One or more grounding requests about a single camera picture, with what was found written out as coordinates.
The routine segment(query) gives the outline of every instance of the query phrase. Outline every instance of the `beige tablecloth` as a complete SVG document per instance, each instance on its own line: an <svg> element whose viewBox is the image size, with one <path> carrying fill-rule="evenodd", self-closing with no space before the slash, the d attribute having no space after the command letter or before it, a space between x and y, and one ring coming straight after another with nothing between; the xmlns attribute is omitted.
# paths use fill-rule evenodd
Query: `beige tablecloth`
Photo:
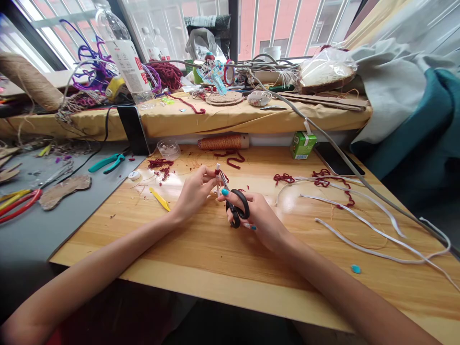
<svg viewBox="0 0 460 345"><path fill-rule="evenodd" d="M186 104L174 100L174 104L161 106L160 100L154 100L155 108L141 111L142 123L149 138L177 136L184 134L216 134L223 132L274 134L305 130L303 119L291 109L282 111L260 110L247 101L234 106L211 106L201 99L193 99L189 94L180 92L175 97L182 97L205 114L198 115ZM372 115L370 106L363 112L310 105L300 102L293 104L315 124L324 130L360 129ZM288 106L280 100L271 100L268 105ZM107 110L87 110L72 116L76 126L96 140L103 140L105 135L104 118ZM12 138L17 135L22 123L21 134L51 135L58 138L78 138L81 133L59 123L54 115L15 116L0 120L0 137ZM126 140L123 125L114 109L109 115L108 140Z"/></svg>

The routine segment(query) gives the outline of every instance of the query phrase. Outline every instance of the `gray mat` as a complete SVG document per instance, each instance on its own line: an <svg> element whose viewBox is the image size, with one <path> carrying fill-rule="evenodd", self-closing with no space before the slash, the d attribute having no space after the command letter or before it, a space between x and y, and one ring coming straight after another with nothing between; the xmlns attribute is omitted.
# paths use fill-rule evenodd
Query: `gray mat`
<svg viewBox="0 0 460 345"><path fill-rule="evenodd" d="M7 310L2 310L2 314L11 312L11 308L16 308L18 303L52 277L46 264L47 259L144 160L145 157L141 156L134 156L135 161L126 159L108 175L103 174L104 168L94 173L88 172L93 164L121 153L126 146L123 142L107 143L100 153L74 175L90 175L90 189L69 195L52 211L44 211L36 203L20 216L0 224L0 299L8 300L7 304L10 304L3 305ZM22 162L19 167L21 172L14 182L0 185L2 193L36 186L61 166L61 163L55 163L56 156L37 158L39 152L15 156L6 164L9 167ZM74 168L87 158L88 155L74 158ZM28 174L36 171L40 171L40 175Z"/></svg>

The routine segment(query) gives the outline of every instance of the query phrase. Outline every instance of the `teal pliers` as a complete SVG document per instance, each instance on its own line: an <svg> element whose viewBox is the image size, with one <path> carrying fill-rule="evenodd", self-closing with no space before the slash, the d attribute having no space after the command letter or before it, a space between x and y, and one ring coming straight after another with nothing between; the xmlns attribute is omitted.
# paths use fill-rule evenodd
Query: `teal pliers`
<svg viewBox="0 0 460 345"><path fill-rule="evenodd" d="M107 175L108 173L111 173L115 168L121 164L126 159L126 155L129 153L130 148L126 148L123 150L123 153L117 153L111 157L105 158L96 164L94 164L92 167L88 169L90 173L98 171L100 168L103 166L106 166L109 163L114 162L111 166L108 167L108 169L104 170L104 175Z"/></svg>

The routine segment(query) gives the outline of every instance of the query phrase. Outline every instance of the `clear plastic cup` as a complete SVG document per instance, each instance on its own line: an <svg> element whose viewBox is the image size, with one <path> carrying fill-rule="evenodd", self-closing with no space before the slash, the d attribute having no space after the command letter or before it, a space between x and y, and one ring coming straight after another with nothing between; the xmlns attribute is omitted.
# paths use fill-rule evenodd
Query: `clear plastic cup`
<svg viewBox="0 0 460 345"><path fill-rule="evenodd" d="M175 161L181 156L181 148L175 138L160 140L157 144L157 148L162 157L169 161Z"/></svg>

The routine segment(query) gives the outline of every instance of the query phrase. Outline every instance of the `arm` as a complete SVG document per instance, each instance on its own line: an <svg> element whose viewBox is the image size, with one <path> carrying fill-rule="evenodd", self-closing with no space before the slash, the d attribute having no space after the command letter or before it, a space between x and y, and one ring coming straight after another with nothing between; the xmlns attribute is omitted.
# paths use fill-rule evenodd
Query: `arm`
<svg viewBox="0 0 460 345"><path fill-rule="evenodd" d="M203 205L217 179L201 166L175 208L68 268L29 297L2 325L7 345L42 344L82 304L101 292L154 243Z"/></svg>
<svg viewBox="0 0 460 345"><path fill-rule="evenodd" d="M241 225L255 225L261 242L317 288L370 344L440 344L385 299L299 241L263 195L244 194L251 217L241 220ZM243 208L239 198L224 189L218 200L225 199ZM233 220L230 212L228 218Z"/></svg>

